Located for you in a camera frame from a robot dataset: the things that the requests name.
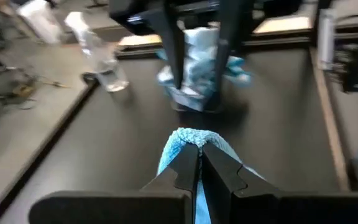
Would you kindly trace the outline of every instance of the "plastic water bottle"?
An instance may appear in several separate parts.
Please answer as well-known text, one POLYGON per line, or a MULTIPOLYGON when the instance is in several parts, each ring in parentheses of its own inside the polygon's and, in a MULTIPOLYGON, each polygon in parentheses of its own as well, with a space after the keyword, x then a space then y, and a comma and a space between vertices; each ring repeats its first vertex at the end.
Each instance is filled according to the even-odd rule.
POLYGON ((106 91, 115 92, 125 89, 129 82, 118 60, 109 51, 108 45, 86 24, 82 12, 69 13, 65 23, 75 33, 84 56, 106 91))

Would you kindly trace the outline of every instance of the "wire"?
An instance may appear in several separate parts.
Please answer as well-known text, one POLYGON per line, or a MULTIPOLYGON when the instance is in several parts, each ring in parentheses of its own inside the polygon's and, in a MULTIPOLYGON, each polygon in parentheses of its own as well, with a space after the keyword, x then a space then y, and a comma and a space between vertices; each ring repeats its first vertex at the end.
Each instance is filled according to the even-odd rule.
POLYGON ((339 22, 342 22, 342 21, 346 21, 348 19, 355 19, 355 18, 358 18, 358 14, 353 14, 353 15, 350 15, 350 16, 343 16, 343 17, 339 17, 336 19, 336 23, 339 23, 339 22))

